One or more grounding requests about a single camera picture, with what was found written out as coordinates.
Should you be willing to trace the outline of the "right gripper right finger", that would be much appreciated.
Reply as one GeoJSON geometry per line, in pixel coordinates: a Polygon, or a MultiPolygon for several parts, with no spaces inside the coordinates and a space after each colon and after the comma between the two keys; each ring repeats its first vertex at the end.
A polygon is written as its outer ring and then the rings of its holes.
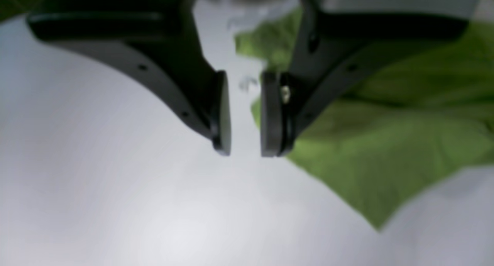
{"type": "Polygon", "coordinates": [[[261,155],[282,157],[323,110],[402,59],[457,40],[480,0],[300,0],[285,72],[264,72],[261,155]]]}

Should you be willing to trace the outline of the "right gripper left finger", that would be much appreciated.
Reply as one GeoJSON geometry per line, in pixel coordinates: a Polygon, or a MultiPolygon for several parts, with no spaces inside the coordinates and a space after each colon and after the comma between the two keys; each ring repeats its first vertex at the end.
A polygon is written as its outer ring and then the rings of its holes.
{"type": "Polygon", "coordinates": [[[226,72],[205,59],[195,0],[42,0],[29,12],[35,37],[131,77],[187,127],[229,156],[226,72]]]}

